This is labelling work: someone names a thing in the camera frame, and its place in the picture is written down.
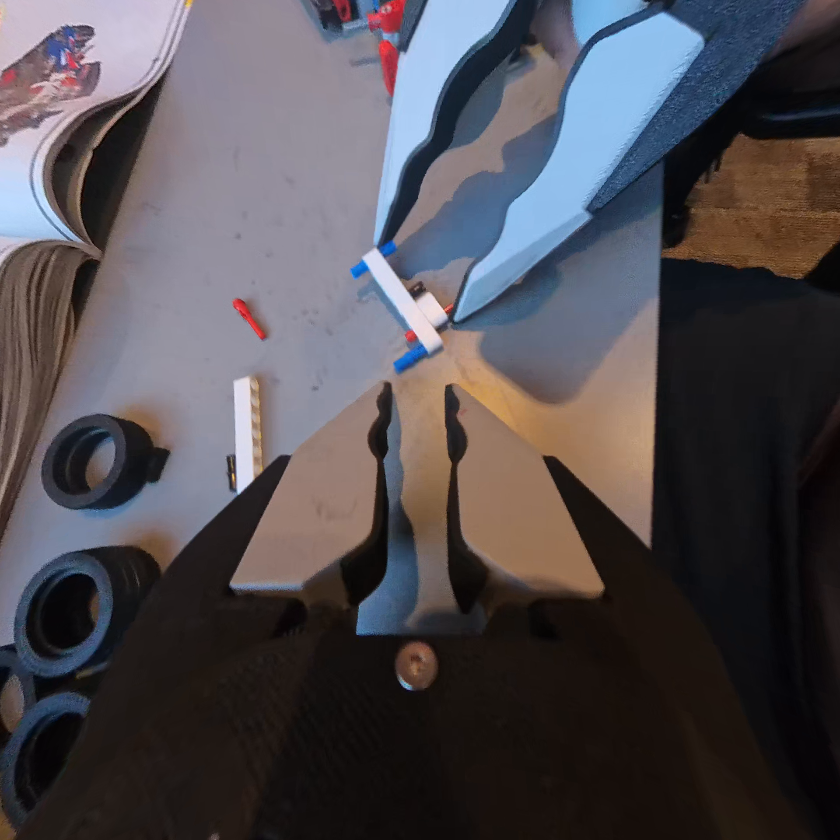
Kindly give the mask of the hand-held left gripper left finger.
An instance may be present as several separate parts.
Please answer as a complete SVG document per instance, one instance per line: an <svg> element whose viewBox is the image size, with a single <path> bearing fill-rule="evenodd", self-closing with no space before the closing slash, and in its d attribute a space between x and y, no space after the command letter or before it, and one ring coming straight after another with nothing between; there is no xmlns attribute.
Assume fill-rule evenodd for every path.
<svg viewBox="0 0 840 840"><path fill-rule="evenodd" d="M392 405L391 383L378 382L293 452L231 578L232 593L356 607L382 583Z"/></svg>

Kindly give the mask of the grey desk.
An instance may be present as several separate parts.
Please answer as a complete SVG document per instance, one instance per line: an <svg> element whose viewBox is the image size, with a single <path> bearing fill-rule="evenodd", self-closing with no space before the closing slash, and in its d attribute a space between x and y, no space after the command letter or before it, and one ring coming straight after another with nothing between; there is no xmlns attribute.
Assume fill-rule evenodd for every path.
<svg viewBox="0 0 840 840"><path fill-rule="evenodd" d="M373 244L389 114L370 37L328 42L300 3L195 3L3 537L2 644L44 563L127 543L164 567L233 499L244 375L259 378L267 463L392 382L389 563L360 607L363 634L476 626L448 586L449 383L650 544L661 167L397 375L396 316L350 275ZM171 456L125 506L68 511L46 497L40 463L92 413L134 420Z"/></svg>

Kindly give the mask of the white toy beam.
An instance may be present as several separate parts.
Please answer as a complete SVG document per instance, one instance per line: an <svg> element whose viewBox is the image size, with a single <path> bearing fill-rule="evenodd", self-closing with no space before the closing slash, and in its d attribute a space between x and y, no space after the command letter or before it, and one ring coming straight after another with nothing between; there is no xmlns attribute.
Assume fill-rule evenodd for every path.
<svg viewBox="0 0 840 840"><path fill-rule="evenodd" d="M243 492L264 468L259 382L255 375L234 381L236 492Z"/></svg>
<svg viewBox="0 0 840 840"><path fill-rule="evenodd" d="M426 356L431 356L444 348L438 329L417 305L403 281L396 275L382 251L374 247L368 251L363 262L375 284L381 289L405 325L416 335Z"/></svg>

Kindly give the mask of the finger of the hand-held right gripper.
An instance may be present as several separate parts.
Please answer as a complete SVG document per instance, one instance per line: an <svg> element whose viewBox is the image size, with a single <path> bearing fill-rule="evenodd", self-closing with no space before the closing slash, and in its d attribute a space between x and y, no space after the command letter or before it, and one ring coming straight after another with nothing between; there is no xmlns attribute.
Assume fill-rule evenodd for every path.
<svg viewBox="0 0 840 840"><path fill-rule="evenodd" d="M533 1L406 2L374 245L394 239L467 103L521 46L534 14Z"/></svg>
<svg viewBox="0 0 840 840"><path fill-rule="evenodd" d="M553 149L508 206L493 246L465 274L455 322L492 303L588 224L596 194L704 46L661 3L589 38L563 85Z"/></svg>

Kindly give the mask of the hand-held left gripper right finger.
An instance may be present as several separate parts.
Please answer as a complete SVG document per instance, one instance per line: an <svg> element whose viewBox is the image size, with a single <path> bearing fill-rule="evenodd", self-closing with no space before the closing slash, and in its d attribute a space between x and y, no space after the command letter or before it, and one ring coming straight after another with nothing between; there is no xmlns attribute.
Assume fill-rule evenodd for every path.
<svg viewBox="0 0 840 840"><path fill-rule="evenodd" d="M460 385L445 387L448 578L463 614L566 598L605 584L545 458Z"/></svg>

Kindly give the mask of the red black toy model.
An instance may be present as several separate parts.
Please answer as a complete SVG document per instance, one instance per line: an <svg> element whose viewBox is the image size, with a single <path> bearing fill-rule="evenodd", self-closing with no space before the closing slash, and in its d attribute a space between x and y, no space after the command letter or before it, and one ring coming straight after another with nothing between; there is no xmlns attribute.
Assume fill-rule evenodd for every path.
<svg viewBox="0 0 840 840"><path fill-rule="evenodd" d="M366 30L375 36L385 90L392 97L406 1L307 1L305 4L328 33L348 35Z"/></svg>

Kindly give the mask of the black rubber toy tire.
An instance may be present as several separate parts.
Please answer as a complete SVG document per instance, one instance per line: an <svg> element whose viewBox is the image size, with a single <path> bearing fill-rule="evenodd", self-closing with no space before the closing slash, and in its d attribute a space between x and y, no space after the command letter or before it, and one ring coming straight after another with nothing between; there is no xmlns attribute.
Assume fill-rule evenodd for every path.
<svg viewBox="0 0 840 840"><path fill-rule="evenodd" d="M77 691L35 703L2 750L1 798L7 821L19 830L63 773L91 705Z"/></svg>
<svg viewBox="0 0 840 840"><path fill-rule="evenodd" d="M99 445L113 445L105 477L88 482L88 464ZM41 463L45 493L68 510L108 510L136 497L149 482L155 446L139 424L108 414L79 417L52 439Z"/></svg>
<svg viewBox="0 0 840 840"><path fill-rule="evenodd" d="M36 678L24 665L16 647L1 646L1 743L12 737L23 716L36 703Z"/></svg>
<svg viewBox="0 0 840 840"><path fill-rule="evenodd" d="M36 676L56 679L107 663L161 569L129 545L63 553L29 580L14 615L14 644Z"/></svg>

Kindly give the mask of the open instruction booklet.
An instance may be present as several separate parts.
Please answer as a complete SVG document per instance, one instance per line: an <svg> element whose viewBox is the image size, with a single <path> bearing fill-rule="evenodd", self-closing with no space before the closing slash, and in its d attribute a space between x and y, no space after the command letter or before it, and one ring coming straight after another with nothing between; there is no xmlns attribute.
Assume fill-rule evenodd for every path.
<svg viewBox="0 0 840 840"><path fill-rule="evenodd" d="M94 151L169 69L193 3L2 2L1 531L77 329Z"/></svg>

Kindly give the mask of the person's black pants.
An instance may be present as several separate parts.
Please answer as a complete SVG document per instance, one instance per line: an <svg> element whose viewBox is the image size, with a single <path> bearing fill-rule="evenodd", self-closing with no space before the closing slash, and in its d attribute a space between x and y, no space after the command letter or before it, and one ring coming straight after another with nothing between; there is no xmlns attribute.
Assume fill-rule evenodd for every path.
<svg viewBox="0 0 840 840"><path fill-rule="evenodd" d="M664 259L653 547L815 837L838 838L838 294Z"/></svg>

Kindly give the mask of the person's right forearm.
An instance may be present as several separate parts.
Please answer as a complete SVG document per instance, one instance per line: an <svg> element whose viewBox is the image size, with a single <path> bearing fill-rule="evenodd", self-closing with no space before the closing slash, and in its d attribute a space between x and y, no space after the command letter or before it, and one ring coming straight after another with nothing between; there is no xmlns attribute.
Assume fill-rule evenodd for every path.
<svg viewBox="0 0 840 840"><path fill-rule="evenodd" d="M754 140L839 136L839 2L804 2L752 74L741 132Z"/></svg>

